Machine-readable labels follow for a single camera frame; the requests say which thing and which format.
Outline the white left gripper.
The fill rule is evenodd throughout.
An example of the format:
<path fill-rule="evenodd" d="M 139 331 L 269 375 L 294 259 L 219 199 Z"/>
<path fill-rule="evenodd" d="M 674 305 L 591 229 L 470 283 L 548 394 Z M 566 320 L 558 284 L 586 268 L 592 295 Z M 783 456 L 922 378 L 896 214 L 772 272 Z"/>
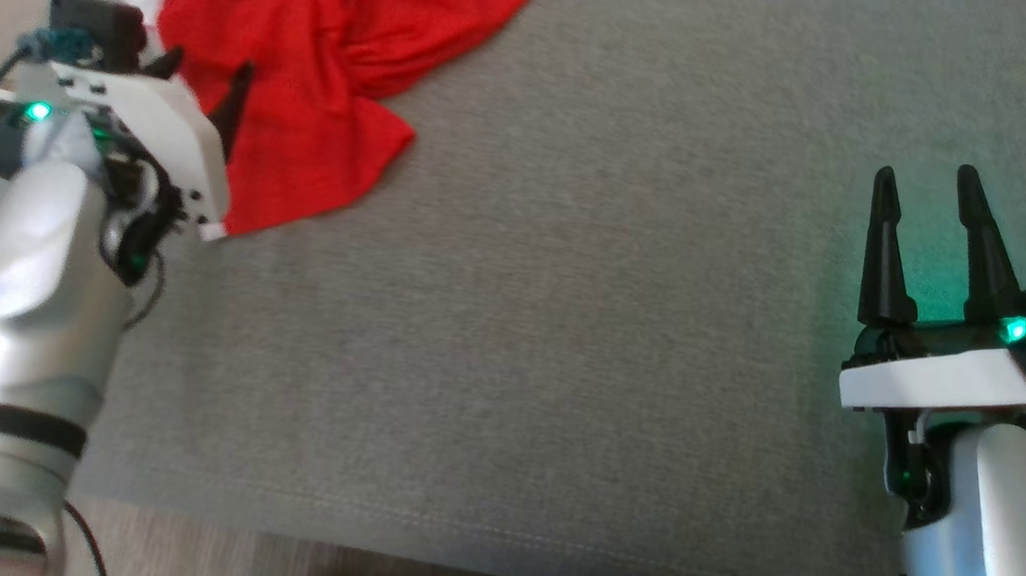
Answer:
<path fill-rule="evenodd" d="M 50 68 L 67 82 L 70 98 L 113 111 L 151 157 L 168 172 L 188 198 L 190 220 L 203 241 L 227 237 L 223 221 L 232 203 L 225 162 L 230 162 L 244 117 L 254 63 L 232 73 L 226 93 L 208 117 L 195 99 L 171 82 L 180 69 L 183 46 L 148 61 L 142 74 L 107 74 L 52 61 Z"/>

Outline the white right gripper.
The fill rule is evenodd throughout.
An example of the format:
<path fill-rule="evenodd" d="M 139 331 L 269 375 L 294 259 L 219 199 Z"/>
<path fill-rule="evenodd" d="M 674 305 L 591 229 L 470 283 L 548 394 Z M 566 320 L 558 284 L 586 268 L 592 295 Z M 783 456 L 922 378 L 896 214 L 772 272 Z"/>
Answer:
<path fill-rule="evenodd" d="M 873 176 L 855 353 L 842 366 L 845 409 L 983 409 L 1026 406 L 1026 311 L 1022 290 L 980 172 L 957 172 L 958 215 L 966 232 L 965 322 L 918 323 L 907 293 L 892 167 Z"/>

